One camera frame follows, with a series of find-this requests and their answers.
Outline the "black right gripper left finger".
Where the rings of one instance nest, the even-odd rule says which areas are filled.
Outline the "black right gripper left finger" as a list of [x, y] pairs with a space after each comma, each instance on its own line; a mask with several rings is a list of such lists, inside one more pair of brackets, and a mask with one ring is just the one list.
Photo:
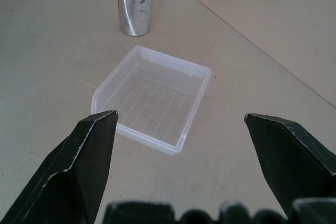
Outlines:
[[79, 121], [44, 159], [1, 223], [94, 223], [109, 177], [117, 111]]

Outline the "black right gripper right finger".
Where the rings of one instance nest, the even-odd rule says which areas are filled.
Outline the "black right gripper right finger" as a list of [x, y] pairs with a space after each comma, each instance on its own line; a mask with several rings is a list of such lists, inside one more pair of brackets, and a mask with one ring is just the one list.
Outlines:
[[335, 154], [300, 124], [245, 115], [264, 178], [290, 220], [335, 219]]

